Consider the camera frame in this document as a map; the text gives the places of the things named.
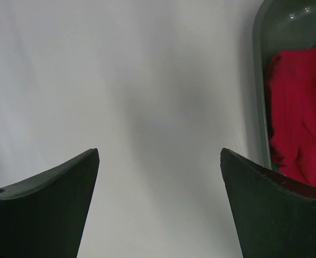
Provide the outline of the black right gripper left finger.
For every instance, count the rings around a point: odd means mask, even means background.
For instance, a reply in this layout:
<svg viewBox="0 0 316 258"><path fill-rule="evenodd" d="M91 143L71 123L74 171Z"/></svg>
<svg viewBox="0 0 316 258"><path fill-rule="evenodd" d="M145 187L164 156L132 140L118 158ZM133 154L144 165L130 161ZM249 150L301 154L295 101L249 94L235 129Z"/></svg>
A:
<svg viewBox="0 0 316 258"><path fill-rule="evenodd" d="M89 149L0 188L0 257L77 257L98 168Z"/></svg>

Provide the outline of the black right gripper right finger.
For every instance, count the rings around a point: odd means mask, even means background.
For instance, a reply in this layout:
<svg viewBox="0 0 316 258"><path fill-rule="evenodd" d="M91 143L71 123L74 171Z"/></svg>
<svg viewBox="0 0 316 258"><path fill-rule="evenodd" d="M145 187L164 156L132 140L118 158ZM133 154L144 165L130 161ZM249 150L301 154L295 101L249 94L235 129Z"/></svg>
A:
<svg viewBox="0 0 316 258"><path fill-rule="evenodd" d="M223 148L220 168L243 257L316 257L316 188Z"/></svg>

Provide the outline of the red t shirt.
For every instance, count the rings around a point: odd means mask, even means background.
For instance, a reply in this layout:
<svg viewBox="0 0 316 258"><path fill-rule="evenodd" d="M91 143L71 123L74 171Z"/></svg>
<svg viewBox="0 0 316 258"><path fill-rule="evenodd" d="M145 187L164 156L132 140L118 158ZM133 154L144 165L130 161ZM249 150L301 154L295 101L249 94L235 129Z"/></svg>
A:
<svg viewBox="0 0 316 258"><path fill-rule="evenodd" d="M272 160L284 175L316 187L316 45L274 55L266 89Z"/></svg>

